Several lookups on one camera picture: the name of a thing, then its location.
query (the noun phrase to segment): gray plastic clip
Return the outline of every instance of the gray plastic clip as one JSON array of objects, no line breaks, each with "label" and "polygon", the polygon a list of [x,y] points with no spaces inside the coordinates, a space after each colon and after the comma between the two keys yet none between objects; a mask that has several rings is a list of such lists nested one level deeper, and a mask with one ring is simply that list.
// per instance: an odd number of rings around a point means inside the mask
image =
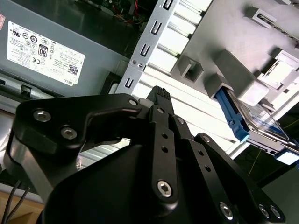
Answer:
[{"label": "gray plastic clip", "polygon": [[247,12],[246,16],[250,18],[252,21],[256,22],[257,24],[261,25],[262,27],[266,27],[270,29],[272,26],[265,21],[261,20],[258,16],[262,15],[266,19],[270,20],[271,22],[276,22],[276,19],[266,13],[265,11],[261,10],[260,8],[251,7]]},{"label": "gray plastic clip", "polygon": [[214,98],[216,93],[222,87],[226,87],[227,89],[234,91],[233,88],[229,85],[228,81],[224,77],[222,77],[218,74],[212,75],[209,79],[207,79],[207,81],[204,83],[204,85],[205,85],[207,95],[211,99]]},{"label": "gray plastic clip", "polygon": [[277,48],[273,51],[271,56],[277,60],[280,60],[292,66],[294,70],[299,71],[299,58],[294,57],[293,55],[289,54],[285,50]]},{"label": "gray plastic clip", "polygon": [[181,56],[178,61],[178,70],[182,78],[195,83],[199,76],[204,73],[200,63],[187,56]]}]

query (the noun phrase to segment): qr code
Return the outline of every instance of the qr code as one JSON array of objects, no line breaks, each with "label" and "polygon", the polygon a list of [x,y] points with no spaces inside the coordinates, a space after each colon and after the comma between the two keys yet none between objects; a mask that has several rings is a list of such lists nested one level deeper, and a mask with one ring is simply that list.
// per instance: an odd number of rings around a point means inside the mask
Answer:
[{"label": "qr code", "polygon": [[78,73],[78,68],[73,66],[73,65],[69,65],[69,73],[73,74],[73,75],[77,75]]}]

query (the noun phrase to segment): black metal bracket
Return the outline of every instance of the black metal bracket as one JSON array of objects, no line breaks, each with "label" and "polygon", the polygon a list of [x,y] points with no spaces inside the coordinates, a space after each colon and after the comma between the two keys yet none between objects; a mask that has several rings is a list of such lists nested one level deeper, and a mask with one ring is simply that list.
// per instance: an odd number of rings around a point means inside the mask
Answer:
[{"label": "black metal bracket", "polygon": [[[126,94],[17,108],[4,162],[46,202],[43,223],[285,223],[209,136],[192,136],[165,89],[148,100],[150,108]],[[130,145],[76,170],[81,151],[122,138]]]}]

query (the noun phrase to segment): power supply label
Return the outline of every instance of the power supply label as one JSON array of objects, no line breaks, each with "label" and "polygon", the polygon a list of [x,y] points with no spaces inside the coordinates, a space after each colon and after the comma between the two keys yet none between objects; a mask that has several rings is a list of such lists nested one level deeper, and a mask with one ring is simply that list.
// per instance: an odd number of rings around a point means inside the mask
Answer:
[{"label": "power supply label", "polygon": [[9,21],[7,59],[73,86],[78,83],[85,55]]}]

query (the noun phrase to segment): wire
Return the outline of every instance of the wire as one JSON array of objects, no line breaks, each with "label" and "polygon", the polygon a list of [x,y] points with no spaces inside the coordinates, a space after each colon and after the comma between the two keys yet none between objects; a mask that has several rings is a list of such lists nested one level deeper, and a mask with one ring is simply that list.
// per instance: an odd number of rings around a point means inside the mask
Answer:
[{"label": "wire", "polygon": [[284,128],[287,128],[287,127],[289,127],[289,126],[292,126],[293,124],[295,124],[296,122],[298,122],[299,121],[299,119],[297,119],[296,121],[294,121],[293,123],[291,123],[291,124],[289,124],[289,125],[287,125],[286,127],[284,127]]},{"label": "wire", "polygon": [[249,171],[249,173],[248,173],[248,176],[250,176],[251,171],[253,170],[253,167],[254,167],[254,165],[256,164],[256,160],[258,159],[258,157],[259,157],[259,155],[261,154],[261,152],[262,152],[262,150],[260,149],[260,152],[257,154],[256,159],[254,160],[254,162],[253,162],[253,164],[252,164],[252,167],[251,167],[251,169],[250,169],[250,171]]},{"label": "wire", "polygon": [[8,217],[8,213],[9,213],[9,210],[10,210],[11,202],[12,202],[13,197],[14,197],[15,190],[17,190],[17,188],[19,187],[20,184],[21,184],[21,181],[17,181],[14,188],[11,190],[11,192],[9,194],[9,197],[8,197],[8,200],[7,200],[7,203],[6,203],[6,206],[5,206],[5,210],[4,210],[4,213],[3,213],[3,218],[2,218],[2,222],[1,222],[2,224],[6,224],[6,222],[7,222],[7,217]]},{"label": "wire", "polygon": [[22,202],[25,199],[25,196],[27,195],[27,193],[29,192],[30,188],[27,188],[25,190],[25,192],[23,193],[22,197],[20,198],[19,202],[17,203],[17,205],[14,207],[14,209],[10,212],[10,214],[7,217],[7,222],[10,220],[10,218],[14,215],[14,213],[18,210],[18,208],[20,207],[20,205],[22,204]]},{"label": "wire", "polygon": [[254,157],[254,156],[252,155],[253,152],[254,152],[254,150],[247,150],[247,151],[245,152],[245,160],[246,160],[246,161],[254,162],[254,160],[256,159],[256,157]]},{"label": "wire", "polygon": [[135,10],[138,10],[138,0],[135,1]]}]

